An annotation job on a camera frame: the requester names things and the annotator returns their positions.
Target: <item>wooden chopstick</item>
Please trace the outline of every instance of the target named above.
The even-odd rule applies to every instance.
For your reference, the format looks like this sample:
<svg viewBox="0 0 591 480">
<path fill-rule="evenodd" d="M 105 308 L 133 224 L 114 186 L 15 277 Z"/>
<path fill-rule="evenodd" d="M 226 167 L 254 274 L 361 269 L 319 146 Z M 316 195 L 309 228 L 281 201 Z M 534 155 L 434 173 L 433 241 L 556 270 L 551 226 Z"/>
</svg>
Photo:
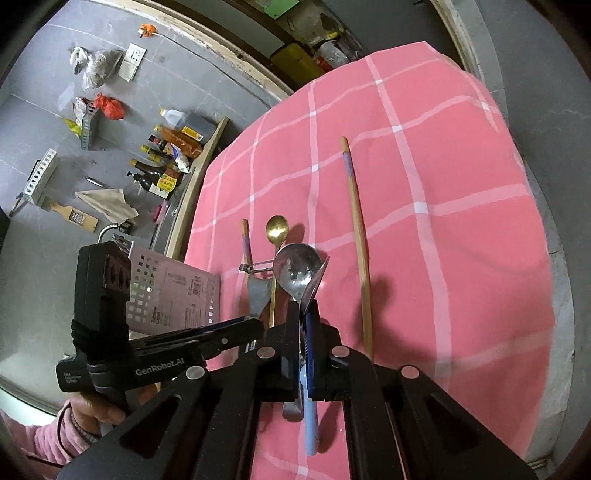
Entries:
<svg viewBox="0 0 591 480">
<path fill-rule="evenodd" d="M 367 236 L 365 225 L 361 214 L 361 202 L 359 201 L 359 189 L 355 179 L 355 170 L 353 169 L 353 158 L 351 149 L 346 137 L 340 138 L 343 160 L 347 169 L 349 180 L 349 197 L 351 199 L 351 213 L 353 215 L 353 231 L 355 233 L 355 247 L 357 249 L 357 264 L 359 268 L 359 283 L 361 284 L 361 313 L 363 317 L 363 342 L 365 344 L 365 354 L 374 361 L 374 340 L 372 336 L 372 318 L 371 318 L 371 283 L 369 280 L 369 260 Z"/>
<path fill-rule="evenodd" d="M 251 238 L 250 231 L 248 229 L 248 220 L 245 218 L 240 220 L 240 227 L 242 230 L 242 249 L 244 251 L 244 261 L 247 265 L 252 265 Z"/>
</svg>

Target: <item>yellow label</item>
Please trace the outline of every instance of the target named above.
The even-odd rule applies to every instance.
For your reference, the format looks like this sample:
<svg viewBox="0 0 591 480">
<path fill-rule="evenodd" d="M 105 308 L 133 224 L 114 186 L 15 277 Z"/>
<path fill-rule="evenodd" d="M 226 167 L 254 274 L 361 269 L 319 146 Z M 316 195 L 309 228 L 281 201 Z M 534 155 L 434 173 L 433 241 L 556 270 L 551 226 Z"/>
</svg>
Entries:
<svg viewBox="0 0 591 480">
<path fill-rule="evenodd" d="M 167 192 L 172 192 L 177 185 L 177 179 L 172 178 L 170 175 L 166 175 L 163 173 L 161 177 L 158 179 L 157 187 L 159 189 L 166 190 Z"/>
<path fill-rule="evenodd" d="M 194 138 L 198 142 L 203 140 L 202 134 L 200 134 L 199 132 L 196 132 L 195 130 L 190 129 L 189 127 L 183 127 L 181 132 L 184 133 L 185 135 L 187 135 L 188 137 Z"/>
</svg>

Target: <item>metal pipe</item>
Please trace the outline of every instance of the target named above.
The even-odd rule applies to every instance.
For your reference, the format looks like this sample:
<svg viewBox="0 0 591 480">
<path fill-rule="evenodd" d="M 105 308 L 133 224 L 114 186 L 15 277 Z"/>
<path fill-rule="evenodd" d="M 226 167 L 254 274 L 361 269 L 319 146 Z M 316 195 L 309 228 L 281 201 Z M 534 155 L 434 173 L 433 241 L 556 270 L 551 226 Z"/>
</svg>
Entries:
<svg viewBox="0 0 591 480">
<path fill-rule="evenodd" d="M 109 231 L 112 230 L 113 228 L 119 228 L 119 224 L 118 223 L 112 223 L 110 225 L 107 225 L 105 228 L 103 228 L 100 233 L 99 233 L 99 241 L 97 243 L 101 243 L 103 241 L 103 237 L 105 236 L 105 234 Z"/>
</svg>

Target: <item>wooden board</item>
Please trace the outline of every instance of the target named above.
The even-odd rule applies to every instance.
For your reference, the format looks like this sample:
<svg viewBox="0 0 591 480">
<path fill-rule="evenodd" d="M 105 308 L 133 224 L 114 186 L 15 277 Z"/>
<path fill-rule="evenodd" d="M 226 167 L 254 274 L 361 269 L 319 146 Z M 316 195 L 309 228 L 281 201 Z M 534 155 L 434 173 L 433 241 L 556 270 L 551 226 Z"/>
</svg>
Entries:
<svg viewBox="0 0 591 480">
<path fill-rule="evenodd" d="M 474 52 L 472 40 L 452 0 L 431 0 L 431 3 L 435 7 L 435 10 L 437 10 L 441 21 L 452 38 L 464 70 L 473 74 L 481 82 L 484 82 L 484 75 Z"/>
<path fill-rule="evenodd" d="M 189 174 L 191 178 L 183 193 L 181 203 L 178 205 L 177 215 L 170 235 L 168 236 L 166 250 L 164 251 L 164 255 L 169 258 L 182 260 L 184 256 L 189 241 L 190 224 L 193 221 L 193 216 L 197 208 L 197 200 L 199 199 L 199 192 L 203 185 L 203 178 L 205 177 L 205 172 L 207 172 L 207 167 L 212 161 L 213 152 L 227 123 L 228 119 L 226 117 L 218 123 L 216 131 L 213 133 L 209 142 L 203 147 L 203 152 L 193 161 L 193 165 L 191 165 L 191 173 Z"/>
</svg>

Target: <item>gray tile floor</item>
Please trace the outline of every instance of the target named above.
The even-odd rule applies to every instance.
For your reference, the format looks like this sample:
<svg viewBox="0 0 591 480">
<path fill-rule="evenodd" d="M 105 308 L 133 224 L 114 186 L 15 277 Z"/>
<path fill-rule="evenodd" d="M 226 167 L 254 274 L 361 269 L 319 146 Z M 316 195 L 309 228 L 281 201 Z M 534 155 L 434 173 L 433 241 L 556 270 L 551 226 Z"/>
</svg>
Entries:
<svg viewBox="0 0 591 480">
<path fill-rule="evenodd" d="M 567 299 L 555 303 L 555 311 L 558 306 L 559 315 L 576 312 L 574 326 L 569 326 L 568 331 L 557 317 L 551 353 L 551 359 L 556 361 L 550 365 L 547 401 L 542 404 L 542 417 L 530 450 L 532 456 L 552 452 L 559 464 L 591 415 L 591 83 L 560 34 L 530 2 L 476 2 L 501 68 L 511 134 L 535 173 L 560 231 L 559 247 L 555 235 L 548 239 L 548 246 L 554 272 L 568 275 L 571 295 L 563 295 L 565 282 L 561 286 L 555 282 L 555 297 Z M 550 210 L 541 213 L 547 220 Z M 563 259 L 568 262 L 568 272 L 566 265 L 557 268 Z M 565 347 L 556 350 L 561 342 Z M 571 378 L 565 369 L 571 370 Z M 556 407 L 565 405 L 564 421 L 560 421 Z"/>
<path fill-rule="evenodd" d="M 0 89 L 0 206 L 10 210 L 23 189 L 35 160 L 49 147 L 57 151 L 56 172 L 48 195 L 97 218 L 95 233 L 67 223 L 55 212 L 25 205 L 13 219 L 0 253 L 0 383 L 8 381 L 49 405 L 64 395 L 55 365 L 72 351 L 74 276 L 78 250 L 96 242 L 106 218 L 75 198 L 95 187 L 91 176 L 113 188 L 124 188 L 139 212 L 136 239 L 147 245 L 158 199 L 131 185 L 125 177 L 129 159 L 139 156 L 160 108 L 196 111 L 230 124 L 220 142 L 228 145 L 260 115 L 277 103 L 267 92 L 224 59 L 172 30 L 157 25 L 169 38 L 138 38 L 146 19 L 130 12 L 83 0 L 68 2 L 27 45 Z M 111 77 L 100 91 L 124 103 L 126 118 L 101 119 L 101 139 L 84 152 L 79 140 L 58 115 L 72 118 L 70 103 L 83 94 L 80 76 L 69 65 L 70 49 L 120 48 L 130 42 L 147 49 L 131 83 Z M 93 98 L 94 92 L 87 92 Z"/>
<path fill-rule="evenodd" d="M 52 113 L 15 97 L 0 108 L 0 206 L 9 211 L 22 191 L 35 160 L 51 147 L 58 164 L 47 196 L 99 219 L 95 233 L 66 222 L 56 212 L 25 204 L 13 217 L 0 252 L 0 376 L 46 402 L 59 405 L 63 394 L 55 379 L 55 365 L 72 349 L 70 322 L 78 250 L 96 243 L 108 220 L 74 196 L 93 190 L 85 180 L 94 177 L 113 188 L 123 188 L 127 202 L 140 216 L 134 239 L 147 245 L 154 230 L 151 210 L 156 197 L 133 186 L 131 153 L 105 140 L 83 151 L 66 124 Z"/>
<path fill-rule="evenodd" d="M 573 378 L 574 310 L 566 258 L 552 212 L 529 166 L 525 166 L 525 171 L 544 222 L 552 269 L 552 305 L 556 319 L 538 424 L 525 457 L 531 462 L 551 453 L 564 420 Z"/>
</svg>

